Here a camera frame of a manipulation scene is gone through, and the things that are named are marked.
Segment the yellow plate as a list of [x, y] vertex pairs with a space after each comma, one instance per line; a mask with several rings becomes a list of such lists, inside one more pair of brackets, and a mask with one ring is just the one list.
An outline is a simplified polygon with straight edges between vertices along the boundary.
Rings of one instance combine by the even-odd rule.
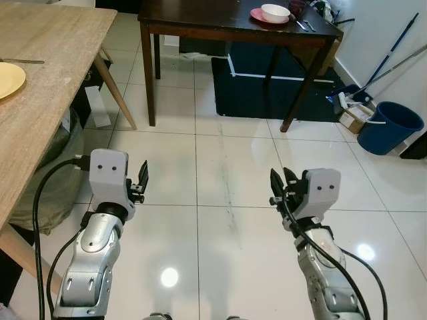
[[0, 99], [18, 91], [25, 82], [25, 71], [22, 67], [9, 62], [0, 62]]

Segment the pink plate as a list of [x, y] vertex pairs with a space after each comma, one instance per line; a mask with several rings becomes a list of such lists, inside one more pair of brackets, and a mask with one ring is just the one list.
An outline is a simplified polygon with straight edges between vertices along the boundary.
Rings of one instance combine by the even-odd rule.
[[277, 18], [274, 17], [273, 21], [268, 21], [268, 19], [266, 19], [266, 17], [268, 17], [266, 15], [266, 13], [262, 10], [262, 8], [255, 8], [255, 9], [251, 9], [250, 10], [250, 15], [253, 19], [256, 19], [256, 21], [262, 22], [262, 23], [267, 23], [267, 24], [275, 24], [275, 25], [281, 25], [284, 23], [287, 23], [290, 18], [289, 17], [283, 17], [283, 18]]

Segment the grey-green sack bag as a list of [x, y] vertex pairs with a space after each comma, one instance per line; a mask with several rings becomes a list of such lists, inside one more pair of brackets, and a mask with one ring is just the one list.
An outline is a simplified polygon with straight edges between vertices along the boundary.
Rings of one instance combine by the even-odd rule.
[[[51, 143], [40, 158], [39, 167], [28, 181], [15, 207], [10, 211], [10, 225], [18, 226], [27, 231], [33, 230], [33, 202], [37, 186], [49, 169], [62, 161], [70, 161], [77, 155], [82, 155], [83, 128], [79, 124], [79, 116], [70, 113], [68, 129], [58, 125], [51, 138]], [[77, 194], [81, 188], [83, 172], [72, 165], [66, 165], [51, 175], [39, 196], [39, 232], [51, 234], [52, 229], [60, 225], [69, 216]]]

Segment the white bowl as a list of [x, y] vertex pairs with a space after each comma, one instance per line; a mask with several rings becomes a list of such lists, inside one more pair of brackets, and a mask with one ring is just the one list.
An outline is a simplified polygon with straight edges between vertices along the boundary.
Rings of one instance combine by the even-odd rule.
[[262, 12], [262, 18], [265, 22], [274, 24], [288, 22], [291, 15], [289, 9], [278, 4], [262, 4], [260, 12]]

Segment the dark wooden table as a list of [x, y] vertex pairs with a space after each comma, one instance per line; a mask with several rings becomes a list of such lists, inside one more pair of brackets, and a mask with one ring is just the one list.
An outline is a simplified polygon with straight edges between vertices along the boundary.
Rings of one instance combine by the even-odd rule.
[[[307, 97], [308, 89], [320, 75], [324, 61], [332, 55], [335, 40], [343, 33], [310, 6], [301, 19], [290, 15], [290, 20], [281, 25], [253, 21], [250, 10], [260, 8], [262, 4], [286, 6], [289, 0], [141, 0], [137, 20], [143, 53], [147, 122], [150, 126], [156, 125], [153, 82], [161, 77], [159, 36], [173, 35], [190, 39], [273, 45], [274, 56], [266, 71], [265, 83], [270, 82], [278, 63], [278, 55], [284, 47], [290, 45], [317, 49], [303, 77], [296, 100], [280, 126], [281, 132], [289, 131], [297, 110]], [[303, 31], [293, 21], [295, 18], [301, 22], [302, 19], [308, 19], [318, 32]]]

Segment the white upright box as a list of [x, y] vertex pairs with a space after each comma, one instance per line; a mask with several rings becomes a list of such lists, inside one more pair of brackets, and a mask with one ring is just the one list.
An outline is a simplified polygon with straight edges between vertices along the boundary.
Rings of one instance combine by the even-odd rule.
[[100, 89], [97, 86], [89, 86], [85, 87], [84, 90], [91, 110], [87, 124], [97, 128], [112, 125]]

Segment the small cardboard box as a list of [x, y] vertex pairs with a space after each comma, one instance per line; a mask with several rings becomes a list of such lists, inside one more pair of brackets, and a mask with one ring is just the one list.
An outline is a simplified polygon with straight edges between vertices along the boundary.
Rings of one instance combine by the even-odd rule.
[[339, 116], [339, 123], [344, 125], [351, 133], [357, 135], [373, 115], [374, 111], [363, 104], [348, 104], [347, 109], [344, 109], [344, 112]]

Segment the blue-handled mop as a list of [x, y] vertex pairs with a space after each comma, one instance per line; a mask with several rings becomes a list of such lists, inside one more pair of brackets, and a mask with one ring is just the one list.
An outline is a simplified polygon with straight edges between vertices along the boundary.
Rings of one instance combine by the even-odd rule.
[[390, 60], [391, 55], [394, 54], [394, 52], [397, 49], [397, 46], [399, 46], [399, 44], [402, 42], [402, 40], [404, 39], [404, 37], [406, 36], [406, 34], [408, 34], [409, 30], [415, 24], [415, 21], [417, 21], [418, 16], [419, 16], [419, 13], [415, 13], [414, 17], [411, 19], [411, 21], [409, 22], [409, 24], [406, 25], [405, 29], [400, 34], [400, 36], [397, 38], [396, 42], [394, 42], [394, 44], [391, 47], [391, 49], [388, 52], [388, 54], [385, 56], [385, 58], [382, 59], [381, 64], [379, 64], [379, 66], [376, 68], [375, 72], [370, 77], [369, 82], [366, 85], [364, 85], [363, 88], [361, 88], [361, 91], [365, 91], [367, 89], [367, 87], [374, 82], [374, 80], [378, 79], [379, 72], [382, 70], [382, 68], [384, 67], [384, 65], [387, 64], [388, 60]]

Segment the maroon cup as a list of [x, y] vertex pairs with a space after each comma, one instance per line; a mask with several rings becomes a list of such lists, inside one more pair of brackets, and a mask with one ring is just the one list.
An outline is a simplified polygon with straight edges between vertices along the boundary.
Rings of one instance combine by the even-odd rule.
[[308, 3], [305, 0], [289, 0], [288, 9], [293, 16], [301, 19], [308, 10]]

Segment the metal spoon beside yellow plate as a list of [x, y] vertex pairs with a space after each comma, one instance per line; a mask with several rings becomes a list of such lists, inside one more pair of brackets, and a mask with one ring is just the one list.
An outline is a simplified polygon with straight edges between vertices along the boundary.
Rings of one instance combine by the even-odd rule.
[[0, 58], [0, 62], [17, 62], [17, 63], [25, 63], [25, 64], [36, 64], [36, 65], [45, 64], [45, 61], [40, 61], [40, 60], [15, 60], [15, 59], [3, 59], [3, 58]]

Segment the light wooden table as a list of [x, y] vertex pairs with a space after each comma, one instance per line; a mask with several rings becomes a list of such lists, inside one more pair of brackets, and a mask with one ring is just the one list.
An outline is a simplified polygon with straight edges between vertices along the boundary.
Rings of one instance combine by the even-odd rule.
[[126, 110], [99, 54], [116, 16], [113, 9], [0, 2], [0, 58], [29, 61], [21, 88], [0, 95], [0, 251], [40, 286], [51, 265], [9, 218], [91, 66]]

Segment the blue bucket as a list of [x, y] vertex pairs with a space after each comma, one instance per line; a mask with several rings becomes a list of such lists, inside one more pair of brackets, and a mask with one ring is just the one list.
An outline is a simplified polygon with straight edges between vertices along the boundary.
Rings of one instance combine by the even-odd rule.
[[424, 120], [416, 112], [399, 104], [383, 101], [357, 136], [363, 149], [375, 155], [387, 155], [403, 140], [423, 130]]

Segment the dark blue rug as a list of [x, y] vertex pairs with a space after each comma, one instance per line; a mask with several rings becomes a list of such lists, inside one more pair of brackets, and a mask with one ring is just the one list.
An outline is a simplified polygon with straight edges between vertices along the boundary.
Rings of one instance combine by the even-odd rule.
[[[234, 42], [226, 58], [211, 59], [216, 112], [232, 118], [286, 119], [306, 73], [302, 62], [281, 49], [269, 83], [264, 79], [274, 56], [273, 45]], [[344, 87], [341, 77], [329, 69], [316, 77], [297, 110], [297, 120], [336, 122], [340, 110], [326, 95]]]

